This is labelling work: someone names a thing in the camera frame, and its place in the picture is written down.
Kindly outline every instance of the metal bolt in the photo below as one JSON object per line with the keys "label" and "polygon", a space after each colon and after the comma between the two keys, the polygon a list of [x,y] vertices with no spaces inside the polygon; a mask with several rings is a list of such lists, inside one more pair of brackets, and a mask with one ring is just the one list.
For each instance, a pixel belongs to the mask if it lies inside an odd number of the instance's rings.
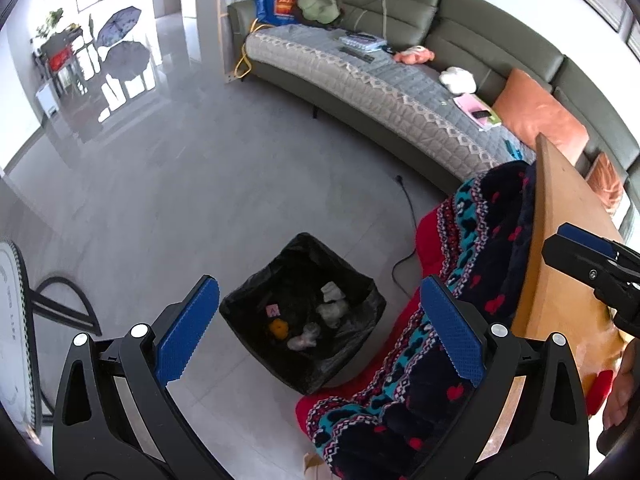
{"label": "metal bolt", "polygon": [[559,334],[558,332],[556,332],[555,334],[552,335],[551,339],[553,340],[554,343],[556,343],[558,346],[564,346],[566,345],[566,338],[562,335]]}
{"label": "metal bolt", "polygon": [[131,335],[133,337],[142,337],[146,335],[147,332],[149,332],[149,327],[143,323],[140,323],[131,329]]}
{"label": "metal bolt", "polygon": [[507,327],[497,323],[491,326],[491,333],[496,337],[506,337],[509,331],[507,330]]}
{"label": "metal bolt", "polygon": [[76,346],[82,346],[84,343],[87,342],[89,338],[87,337],[87,334],[85,333],[81,333],[78,334],[75,338],[74,338],[74,345]]}

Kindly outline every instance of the black trash bag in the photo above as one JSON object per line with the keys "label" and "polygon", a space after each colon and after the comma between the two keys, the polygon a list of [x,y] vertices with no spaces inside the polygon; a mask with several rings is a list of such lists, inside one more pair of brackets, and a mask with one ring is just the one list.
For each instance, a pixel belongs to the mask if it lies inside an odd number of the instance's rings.
{"label": "black trash bag", "polygon": [[[349,311],[337,328],[316,312],[324,303],[321,287],[334,282],[346,296]],[[270,332],[265,307],[277,303],[289,336]],[[371,278],[357,272],[308,233],[300,233],[267,267],[250,277],[220,304],[220,313],[238,339],[274,376],[301,394],[318,391],[358,352],[382,317],[386,301]],[[321,327],[317,346],[293,351],[287,341],[303,327]]]}

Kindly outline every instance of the sofa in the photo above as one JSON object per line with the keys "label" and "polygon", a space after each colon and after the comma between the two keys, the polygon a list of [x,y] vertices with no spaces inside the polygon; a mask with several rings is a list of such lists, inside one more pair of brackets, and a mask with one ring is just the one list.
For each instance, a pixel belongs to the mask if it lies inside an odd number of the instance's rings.
{"label": "sofa", "polygon": [[[345,11],[342,28],[382,35],[382,0],[338,1]],[[392,47],[423,44],[436,53],[429,63],[431,69],[441,72],[458,66],[468,70],[478,85],[476,94],[489,105],[504,89],[513,68],[532,76],[587,128],[590,140],[576,163],[577,169],[586,174],[595,157],[606,152],[625,182],[631,202],[640,205],[638,142],[594,83],[545,38],[484,0],[386,0],[386,11],[386,38]],[[255,3],[233,3],[228,13],[234,48],[240,57],[255,19]],[[352,126],[443,192],[452,193],[459,186],[460,172],[451,171],[450,165],[439,160],[438,153],[424,149],[420,142],[399,135],[396,128],[380,120],[375,110],[351,105],[339,92],[328,91],[313,78],[272,62],[252,59],[252,64],[252,74]]]}

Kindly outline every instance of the wooden tabletop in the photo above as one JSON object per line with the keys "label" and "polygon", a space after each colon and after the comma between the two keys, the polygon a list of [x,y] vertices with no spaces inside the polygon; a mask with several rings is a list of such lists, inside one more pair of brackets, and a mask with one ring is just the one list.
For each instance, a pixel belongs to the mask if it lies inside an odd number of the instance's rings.
{"label": "wooden tabletop", "polygon": [[[563,333],[586,393],[600,371],[616,369],[625,339],[613,325],[607,306],[594,297],[592,288],[544,263],[542,244],[565,222],[609,240],[621,242],[622,238],[583,177],[542,135],[536,139],[536,158],[536,209],[529,263],[511,331],[539,340],[546,340],[553,332]],[[514,380],[480,460],[498,451],[523,386],[524,378]]]}

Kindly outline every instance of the human hand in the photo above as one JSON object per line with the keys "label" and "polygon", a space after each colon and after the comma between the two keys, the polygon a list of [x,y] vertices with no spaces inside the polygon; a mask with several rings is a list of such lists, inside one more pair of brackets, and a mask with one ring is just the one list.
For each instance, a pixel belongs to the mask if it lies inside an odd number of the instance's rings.
{"label": "human hand", "polygon": [[617,426],[625,420],[629,399],[631,399],[634,392],[632,371],[636,361],[637,344],[638,339],[633,339],[626,346],[622,355],[620,370],[618,370],[618,374],[613,381],[611,393],[607,398],[607,405],[602,413],[602,423],[605,430],[608,430],[611,426]]}

